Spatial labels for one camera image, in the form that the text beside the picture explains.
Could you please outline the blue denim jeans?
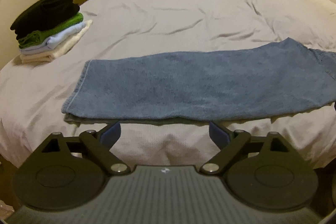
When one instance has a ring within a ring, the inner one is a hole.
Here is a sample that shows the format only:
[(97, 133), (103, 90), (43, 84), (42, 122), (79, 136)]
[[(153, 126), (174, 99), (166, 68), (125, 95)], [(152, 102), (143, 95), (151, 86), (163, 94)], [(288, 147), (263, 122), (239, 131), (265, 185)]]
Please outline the blue denim jeans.
[(235, 51), (90, 60), (64, 102), (65, 120), (236, 121), (335, 101), (335, 53), (293, 39)]

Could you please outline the stack of folded clothes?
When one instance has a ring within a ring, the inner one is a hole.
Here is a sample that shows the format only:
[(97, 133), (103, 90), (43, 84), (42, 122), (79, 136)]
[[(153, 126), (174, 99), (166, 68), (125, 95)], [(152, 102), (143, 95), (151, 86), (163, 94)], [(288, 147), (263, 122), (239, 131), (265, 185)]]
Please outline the stack of folded clothes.
[(74, 0), (40, 0), (22, 12), (10, 29), (26, 64), (51, 62), (66, 54), (91, 25)]

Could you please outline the white duvet on bed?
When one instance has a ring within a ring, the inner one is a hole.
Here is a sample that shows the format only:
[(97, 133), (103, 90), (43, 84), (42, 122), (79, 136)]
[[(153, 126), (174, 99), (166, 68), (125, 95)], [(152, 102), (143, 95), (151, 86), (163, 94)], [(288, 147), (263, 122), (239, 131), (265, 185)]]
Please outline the white duvet on bed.
[(93, 24), (49, 63), (1, 70), (1, 155), (53, 132), (121, 122), (129, 165), (201, 165), (209, 122), (280, 133), (313, 167), (335, 159), (335, 15), (308, 0), (89, 0)]

